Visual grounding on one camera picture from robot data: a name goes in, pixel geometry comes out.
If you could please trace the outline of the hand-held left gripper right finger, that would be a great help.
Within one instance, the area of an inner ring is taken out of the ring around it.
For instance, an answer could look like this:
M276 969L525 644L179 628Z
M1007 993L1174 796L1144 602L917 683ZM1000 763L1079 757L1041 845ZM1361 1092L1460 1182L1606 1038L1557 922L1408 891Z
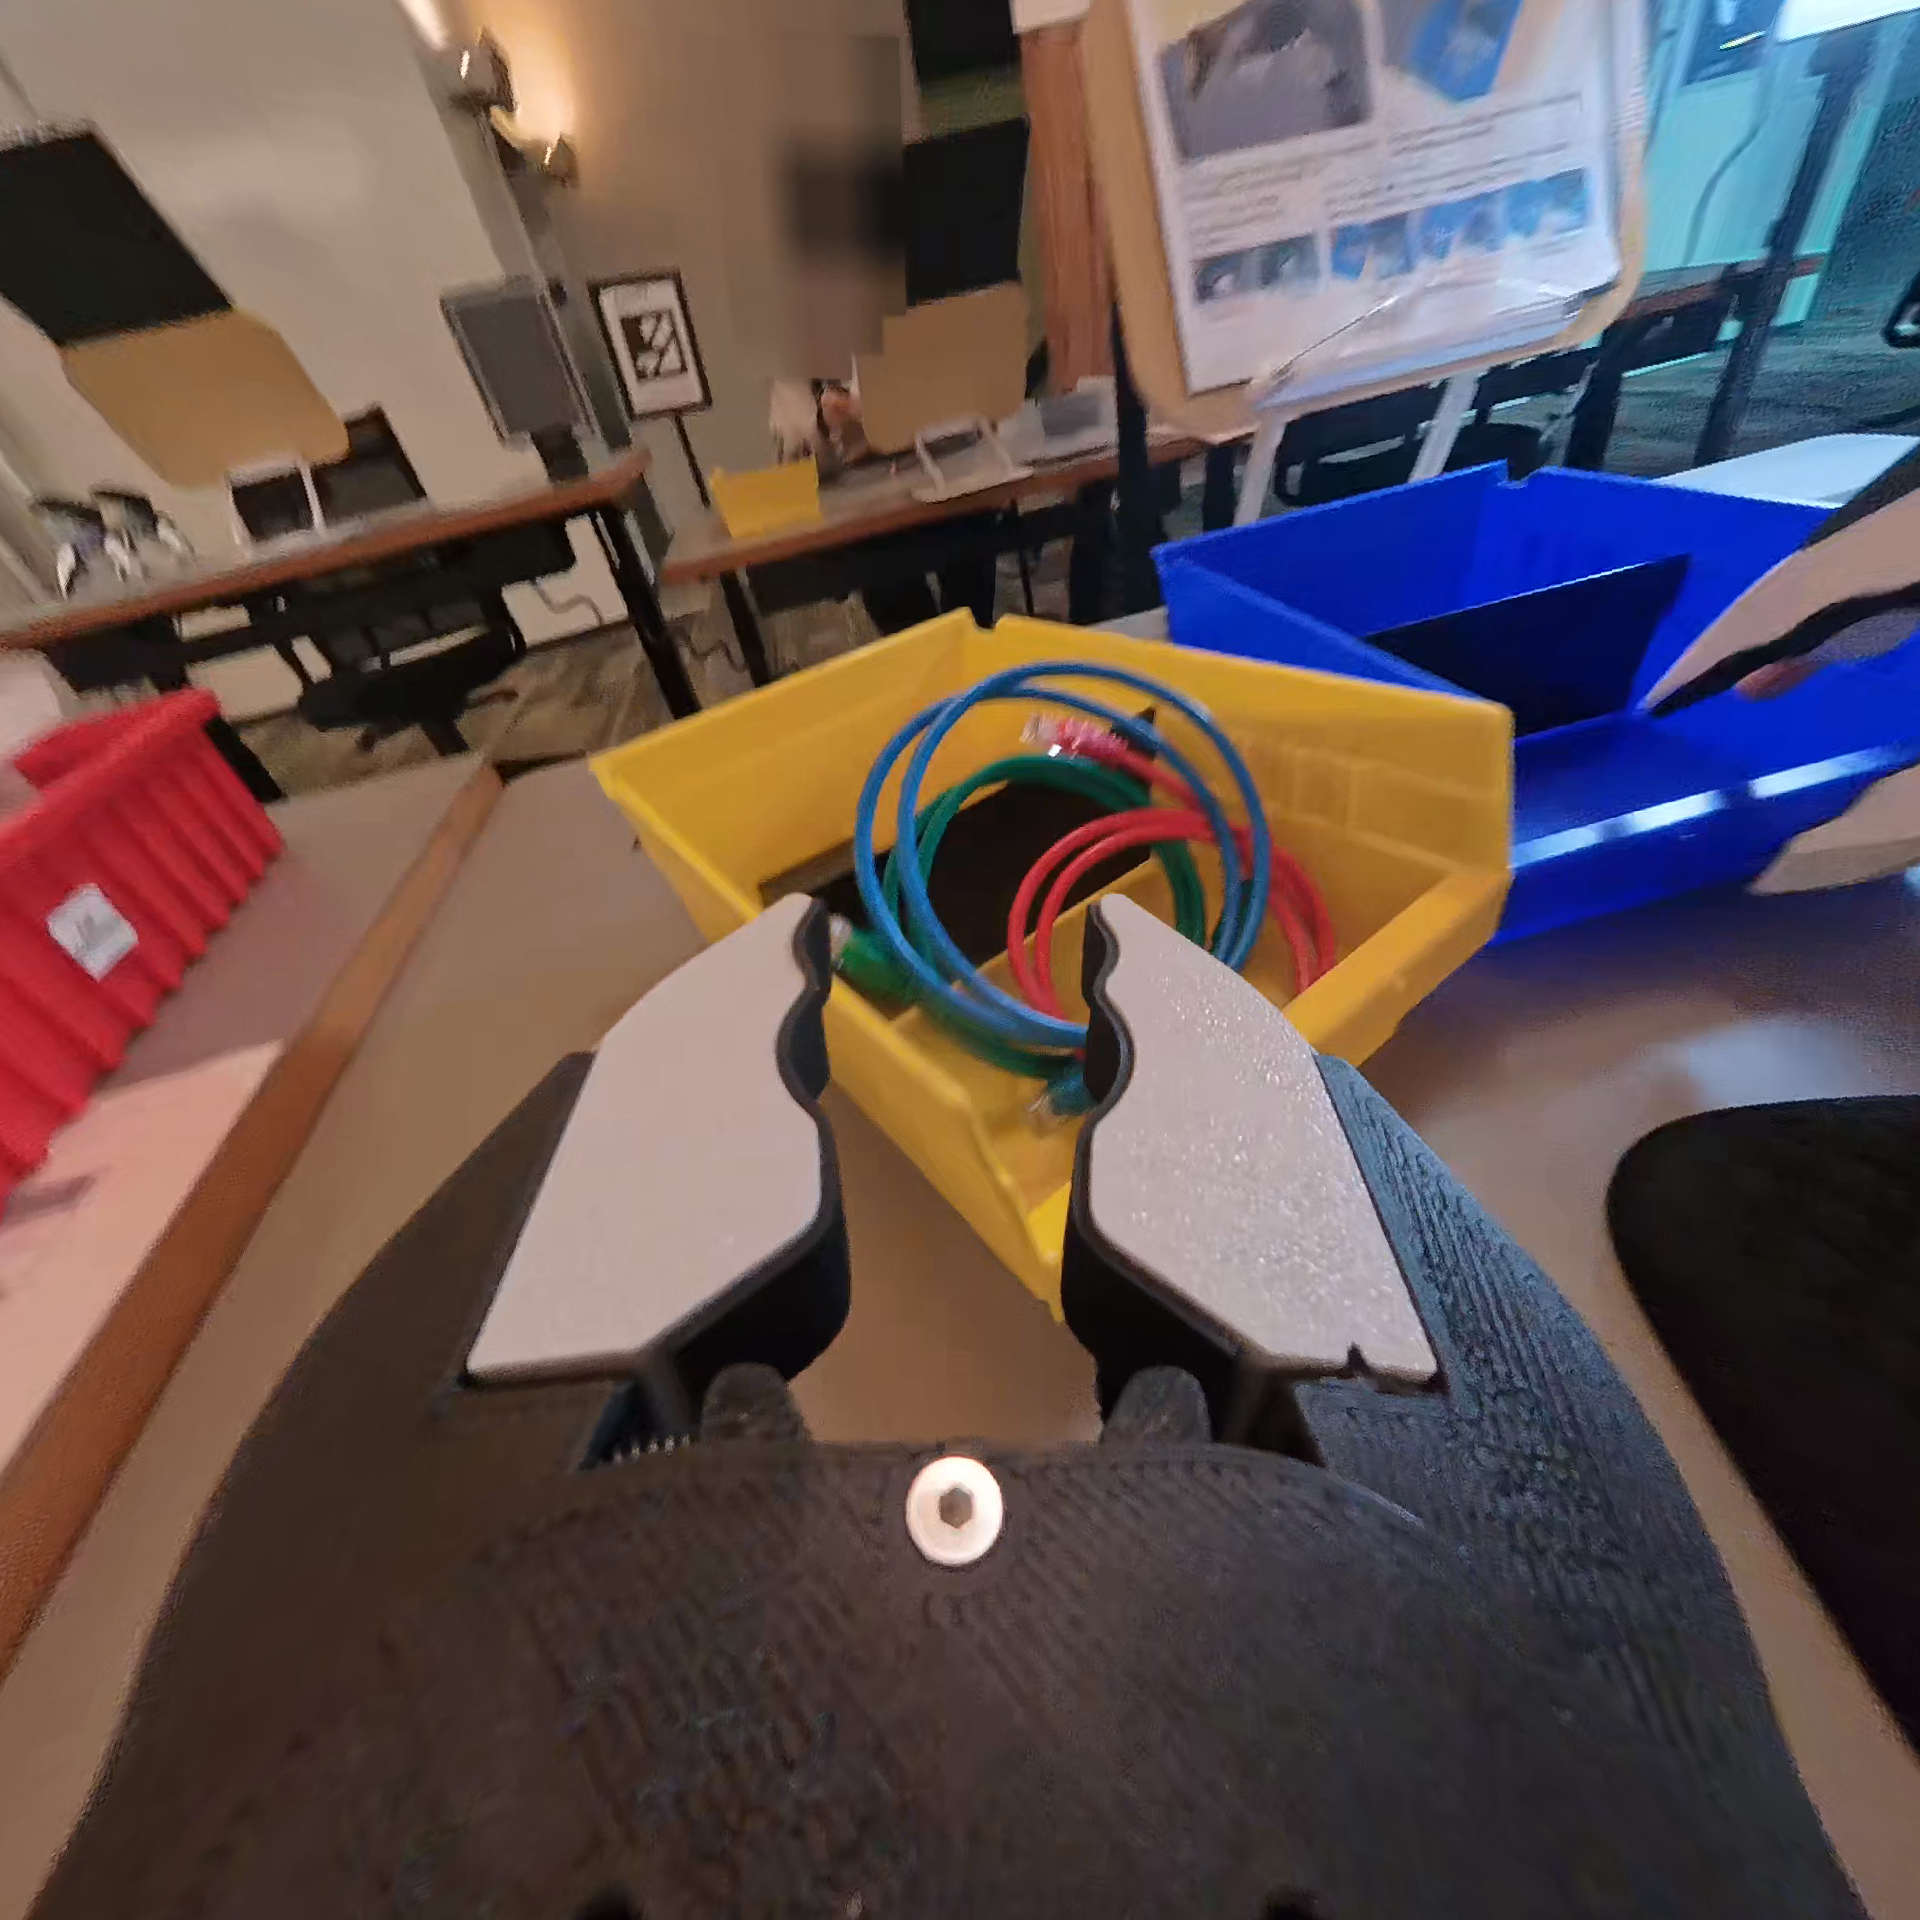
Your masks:
M1065 1320L1103 1363L1185 1328L1254 1374L1437 1374L1321 1060L1129 897L1088 913Z

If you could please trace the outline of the blue plastic bin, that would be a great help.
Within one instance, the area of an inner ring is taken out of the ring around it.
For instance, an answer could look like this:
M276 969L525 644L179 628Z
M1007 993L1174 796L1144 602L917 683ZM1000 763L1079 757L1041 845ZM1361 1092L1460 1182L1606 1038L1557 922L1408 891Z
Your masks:
M1915 762L1912 640L1829 667L1774 705L1724 692L1669 718L1641 710L1692 640L1820 521L1808 504L1601 472L1508 477L1488 464L1166 544L1157 566L1183 646L1476 698L1367 635L1604 570L1692 561L1623 710L1516 733L1512 880L1494 934L1510 945L1751 883L1859 792L1847 781L1759 802L1745 786L1761 774L1849 753Z

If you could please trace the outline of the tan wall panel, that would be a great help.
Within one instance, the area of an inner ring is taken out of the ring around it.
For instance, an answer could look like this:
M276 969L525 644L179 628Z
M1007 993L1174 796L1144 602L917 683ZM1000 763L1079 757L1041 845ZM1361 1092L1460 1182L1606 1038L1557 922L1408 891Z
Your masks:
M262 464L333 464L344 420L245 308L61 345L63 381L157 481L215 490Z

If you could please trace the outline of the wood edged side table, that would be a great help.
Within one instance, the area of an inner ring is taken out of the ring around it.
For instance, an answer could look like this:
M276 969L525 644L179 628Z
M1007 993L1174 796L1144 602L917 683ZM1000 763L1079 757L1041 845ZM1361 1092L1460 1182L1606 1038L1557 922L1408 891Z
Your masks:
M5 1673L501 793L465 757L271 808L278 859L5 1203Z

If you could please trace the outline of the grey wall box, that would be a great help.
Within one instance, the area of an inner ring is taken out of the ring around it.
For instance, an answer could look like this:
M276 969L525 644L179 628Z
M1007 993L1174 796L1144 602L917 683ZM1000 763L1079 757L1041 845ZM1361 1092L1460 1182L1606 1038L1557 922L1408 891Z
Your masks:
M445 290L439 312L501 441L592 428L585 387L539 278Z

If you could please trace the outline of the black office chair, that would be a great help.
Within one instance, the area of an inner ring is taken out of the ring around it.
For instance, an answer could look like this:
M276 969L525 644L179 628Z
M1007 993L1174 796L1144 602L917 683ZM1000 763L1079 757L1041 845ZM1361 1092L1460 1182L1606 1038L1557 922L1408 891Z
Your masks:
M275 653L294 670L294 715L369 753L419 733L435 755L469 755L464 715L497 705L525 656L503 593L437 600L425 590L303 593L271 604Z

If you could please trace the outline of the wooden background table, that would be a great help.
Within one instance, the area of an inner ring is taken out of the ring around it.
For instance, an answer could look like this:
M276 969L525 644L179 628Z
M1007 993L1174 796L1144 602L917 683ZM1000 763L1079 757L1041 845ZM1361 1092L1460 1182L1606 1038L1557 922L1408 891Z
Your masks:
M97 590L9 621L5 658L40 656L51 667L78 667L84 691L126 683L183 691L192 665L275 653L270 612L284 594L369 588L376 594L425 590L449 602L539 585L574 570L568 529L582 521L604 549L622 617L667 715L683 720L700 714L702 700L664 621L655 570L639 547L637 509L648 496L648 472L648 452L625 448L560 483L462 507L419 501L281 544L262 557Z
M1079 549L1067 565L1069 619L1100 619L1109 566L1149 570L1160 534L1144 530L1144 509L1159 504L1157 483L1142 485L1142 507L1121 517L1124 488L1118 445L1069 460L1041 462L960 496L919 499L901 472L823 492L816 518L771 533L734 534L716 507L677 533L659 565L659 585L718 590L744 673L755 686L781 677L764 619L845 600L873 585L924 572L1019 562L1051 544Z

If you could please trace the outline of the red plastic bin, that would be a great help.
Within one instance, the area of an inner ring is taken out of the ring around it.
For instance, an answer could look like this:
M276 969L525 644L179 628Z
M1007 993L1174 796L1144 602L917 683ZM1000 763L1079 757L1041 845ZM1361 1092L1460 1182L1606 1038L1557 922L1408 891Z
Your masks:
M46 1162L284 852L198 689L95 714L6 765L3 1196Z

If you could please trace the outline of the yellow plastic bin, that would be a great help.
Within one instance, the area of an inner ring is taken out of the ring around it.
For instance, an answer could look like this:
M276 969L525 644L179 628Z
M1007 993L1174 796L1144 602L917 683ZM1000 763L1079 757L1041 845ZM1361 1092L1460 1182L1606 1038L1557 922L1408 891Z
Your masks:
M780 880L847 856L856 793L917 714L1011 667L1118 667L1174 689L1246 760L1265 822L1328 905L1337 961L1293 997L1265 928L1246 977L1325 1057L1365 1066L1501 918L1512 720L1429 689L1193 652L1011 614L942 614L600 755L592 773L708 939ZM849 987L825 1008L831 1081L1056 1312L1076 1120L1039 1085L971 1058L924 1012Z

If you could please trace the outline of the black wall panel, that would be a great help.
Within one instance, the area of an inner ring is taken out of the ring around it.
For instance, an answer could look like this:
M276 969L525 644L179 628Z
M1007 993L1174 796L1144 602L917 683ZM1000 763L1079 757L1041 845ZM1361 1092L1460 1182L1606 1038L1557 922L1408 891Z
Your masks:
M232 306L94 129L5 137L3 299L59 349Z

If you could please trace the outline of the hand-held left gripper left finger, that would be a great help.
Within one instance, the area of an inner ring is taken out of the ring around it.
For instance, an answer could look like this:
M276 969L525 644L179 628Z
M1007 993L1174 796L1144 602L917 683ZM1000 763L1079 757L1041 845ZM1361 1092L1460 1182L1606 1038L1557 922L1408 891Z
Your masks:
M470 1374L617 1374L828 1220L830 922L789 897L600 1038L469 1348Z

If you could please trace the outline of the framed fiducial tag sign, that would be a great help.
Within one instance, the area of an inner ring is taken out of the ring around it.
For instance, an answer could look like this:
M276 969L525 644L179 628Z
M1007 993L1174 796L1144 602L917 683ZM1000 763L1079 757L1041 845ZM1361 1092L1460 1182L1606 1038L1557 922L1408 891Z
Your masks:
M688 416L713 406L681 273L592 278L590 298L630 420Z

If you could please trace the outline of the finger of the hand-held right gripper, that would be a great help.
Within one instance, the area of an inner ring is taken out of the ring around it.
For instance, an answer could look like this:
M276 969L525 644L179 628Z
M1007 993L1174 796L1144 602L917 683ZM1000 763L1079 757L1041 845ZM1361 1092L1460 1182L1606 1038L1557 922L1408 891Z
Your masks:
M1688 708L1784 665L1886 656L1917 624L1917 493L1851 504L1745 588L1654 682L1643 708Z
M1751 897L1835 891L1915 867L1915 762L1895 763L1886 753L1813 760L1748 781L1745 793L1766 802L1847 781L1859 781L1851 802L1784 842L1765 874L1745 885Z

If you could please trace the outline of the small yellow bin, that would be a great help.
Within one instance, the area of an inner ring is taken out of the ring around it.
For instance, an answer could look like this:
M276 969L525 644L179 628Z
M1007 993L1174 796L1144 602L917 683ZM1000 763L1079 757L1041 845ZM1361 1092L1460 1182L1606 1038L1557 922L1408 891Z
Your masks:
M749 472L708 469L710 505L731 541L780 537L825 518L812 456Z

